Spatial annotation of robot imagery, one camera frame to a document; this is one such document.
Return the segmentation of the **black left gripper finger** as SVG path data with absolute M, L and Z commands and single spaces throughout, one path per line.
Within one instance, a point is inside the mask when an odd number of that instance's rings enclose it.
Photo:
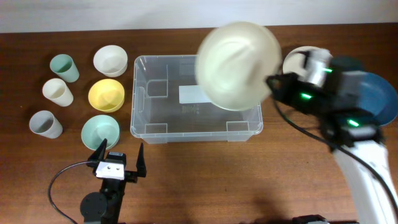
M 137 176 L 138 177 L 146 177 L 147 175 L 147 168 L 144 159 L 144 144 L 141 143 L 139 148 L 139 153 L 136 161 L 136 168 L 137 168 Z
M 108 142 L 108 140 L 106 138 L 103 139 L 103 141 L 101 142 L 101 144 L 99 145 L 97 150 L 94 153 L 92 153 L 92 155 L 88 158 L 89 162 L 98 162 L 98 161 L 101 161 L 102 159 L 104 159 L 107 142 Z

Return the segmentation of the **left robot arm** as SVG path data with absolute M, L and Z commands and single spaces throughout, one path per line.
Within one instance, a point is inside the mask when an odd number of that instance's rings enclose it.
M 136 171 L 126 170 L 126 155 L 106 152 L 107 140 L 88 158 L 88 167 L 93 175 L 102 180 L 97 192 L 86 195 L 80 204 L 80 213 L 85 223 L 117 223 L 127 183 L 137 183 L 147 175 L 144 145 L 141 144 L 136 161 Z

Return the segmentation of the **beige plate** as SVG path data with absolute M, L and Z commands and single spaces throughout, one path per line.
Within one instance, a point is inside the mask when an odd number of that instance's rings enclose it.
M 307 71 L 303 68 L 305 56 L 299 52 L 318 49 L 319 47 L 314 46 L 301 46 L 293 49 L 284 59 L 282 66 L 283 73 L 294 72 L 298 74 L 301 79 L 304 79 L 307 76 Z

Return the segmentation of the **dark blue plate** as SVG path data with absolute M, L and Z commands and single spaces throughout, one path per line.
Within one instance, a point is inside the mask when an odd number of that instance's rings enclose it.
M 367 73 L 360 85 L 358 106 L 369 111 L 381 126 L 397 117 L 397 91 L 383 77 Z

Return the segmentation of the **yellow small bowl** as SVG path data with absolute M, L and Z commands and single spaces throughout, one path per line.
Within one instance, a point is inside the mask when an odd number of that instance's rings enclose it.
M 96 82 L 88 92 L 89 104 L 94 109 L 105 113 L 112 113 L 120 109 L 124 104 L 124 99 L 123 85 L 110 78 Z

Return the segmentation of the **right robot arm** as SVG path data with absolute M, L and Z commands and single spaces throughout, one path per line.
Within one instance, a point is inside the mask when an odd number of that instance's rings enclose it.
M 266 78 L 273 104 L 283 103 L 316 117 L 320 136 L 281 117 L 293 128 L 326 144 L 351 191 L 360 223 L 397 223 L 397 192 L 380 122 L 359 106 L 361 84 L 367 76 L 351 57 L 334 57 L 324 68 L 322 86 L 301 81 L 296 73 Z

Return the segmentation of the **cream plate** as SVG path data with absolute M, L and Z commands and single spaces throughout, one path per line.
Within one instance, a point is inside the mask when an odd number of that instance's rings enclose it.
M 215 106 L 244 111 L 271 94 L 265 79 L 278 72 L 281 61 L 282 49 L 268 28 L 233 22 L 213 29 L 203 39 L 195 79 Z

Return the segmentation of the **mint green small bowl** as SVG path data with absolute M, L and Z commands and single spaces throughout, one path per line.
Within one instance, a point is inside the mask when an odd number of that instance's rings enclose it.
M 92 151 L 97 150 L 104 139 L 107 139 L 106 150 L 113 148 L 117 145 L 119 137 L 119 123 L 108 115 L 97 115 L 90 118 L 81 130 L 83 144 Z

